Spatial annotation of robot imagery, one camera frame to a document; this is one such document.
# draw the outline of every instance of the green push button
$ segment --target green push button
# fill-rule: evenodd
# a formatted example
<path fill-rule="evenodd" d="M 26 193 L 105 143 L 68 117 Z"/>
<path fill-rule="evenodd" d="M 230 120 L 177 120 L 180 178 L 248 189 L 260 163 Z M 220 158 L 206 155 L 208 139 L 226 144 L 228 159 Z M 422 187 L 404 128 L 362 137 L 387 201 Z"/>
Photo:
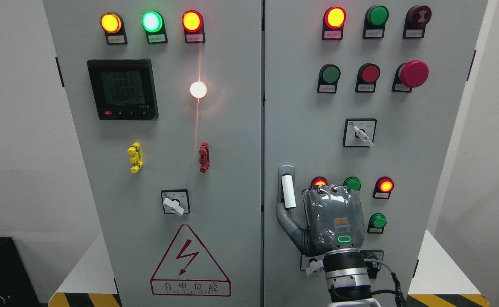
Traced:
<path fill-rule="evenodd" d="M 345 179 L 343 186 L 347 187 L 349 190 L 361 190 L 361 182 L 357 177 L 348 177 Z"/>
<path fill-rule="evenodd" d="M 386 226 L 386 217 L 384 214 L 377 213 L 371 216 L 371 226 L 374 229 L 383 229 Z"/>
<path fill-rule="evenodd" d="M 385 6 L 373 6 L 369 9 L 367 20 L 371 25 L 380 27 L 388 21 L 388 9 Z"/>
<path fill-rule="evenodd" d="M 322 79 L 327 83 L 335 83 L 339 81 L 341 71 L 337 66 L 328 66 L 322 72 Z"/>

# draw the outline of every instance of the red indicator light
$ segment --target red indicator light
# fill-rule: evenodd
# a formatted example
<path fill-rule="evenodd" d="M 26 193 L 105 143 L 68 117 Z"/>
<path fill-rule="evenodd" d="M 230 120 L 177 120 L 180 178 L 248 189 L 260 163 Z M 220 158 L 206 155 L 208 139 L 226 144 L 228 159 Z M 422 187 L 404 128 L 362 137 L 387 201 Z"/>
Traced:
<path fill-rule="evenodd" d="M 380 69 L 374 64 L 370 64 L 361 72 L 361 78 L 367 83 L 375 82 L 380 76 Z"/>
<path fill-rule="evenodd" d="M 346 22 L 346 11 L 340 6 L 329 8 L 324 15 L 325 24 L 330 29 L 340 29 Z"/>
<path fill-rule="evenodd" d="M 378 180 L 377 188 L 382 193 L 389 193 L 394 189 L 394 181 L 390 177 L 382 177 Z"/>
<path fill-rule="evenodd" d="M 318 176 L 312 179 L 310 187 L 317 188 L 318 186 L 326 186 L 326 185 L 327 185 L 327 179 L 325 179 L 325 177 Z"/>
<path fill-rule="evenodd" d="M 183 28 L 188 32 L 198 32 L 202 28 L 202 15 L 195 10 L 188 10 L 181 17 Z"/>

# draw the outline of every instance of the white switch handle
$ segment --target white switch handle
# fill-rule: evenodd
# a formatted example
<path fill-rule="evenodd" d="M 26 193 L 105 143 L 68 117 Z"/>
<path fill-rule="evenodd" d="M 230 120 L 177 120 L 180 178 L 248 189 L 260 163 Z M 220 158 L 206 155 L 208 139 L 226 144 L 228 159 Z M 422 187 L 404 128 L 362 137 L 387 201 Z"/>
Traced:
<path fill-rule="evenodd" d="M 174 213 L 177 216 L 183 216 L 185 210 L 177 200 L 170 200 L 170 198 L 165 198 L 164 202 L 162 202 L 162 206 L 164 207 L 164 211 Z"/>
<path fill-rule="evenodd" d="M 355 131 L 355 135 L 362 142 L 364 142 L 365 144 L 367 144 L 367 146 L 369 146 L 369 147 L 373 147 L 374 146 L 373 142 L 371 141 L 371 138 L 369 138 L 369 136 L 363 130 L 361 130 L 360 128 L 357 128 L 357 126 L 354 126 L 353 128 L 354 128 L 354 131 Z"/>

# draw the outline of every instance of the red triangle warning symbol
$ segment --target red triangle warning symbol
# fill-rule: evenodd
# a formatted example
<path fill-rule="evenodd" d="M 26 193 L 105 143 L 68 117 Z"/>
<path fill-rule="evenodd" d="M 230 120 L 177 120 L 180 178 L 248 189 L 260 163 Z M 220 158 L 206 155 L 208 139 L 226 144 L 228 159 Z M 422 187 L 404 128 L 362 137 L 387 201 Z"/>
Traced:
<path fill-rule="evenodd" d="M 154 295 L 224 296 L 230 280 L 201 239 L 183 224 L 151 278 Z"/>

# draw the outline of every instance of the push button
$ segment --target push button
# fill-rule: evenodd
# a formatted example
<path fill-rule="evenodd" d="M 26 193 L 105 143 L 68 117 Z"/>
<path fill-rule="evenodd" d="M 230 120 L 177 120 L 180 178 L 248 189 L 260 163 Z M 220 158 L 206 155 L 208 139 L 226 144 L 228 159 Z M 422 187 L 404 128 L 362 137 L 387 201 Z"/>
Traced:
<path fill-rule="evenodd" d="M 414 87 L 423 85 L 429 75 L 427 64 L 414 60 L 399 65 L 394 77 L 392 92 L 411 93 Z"/>

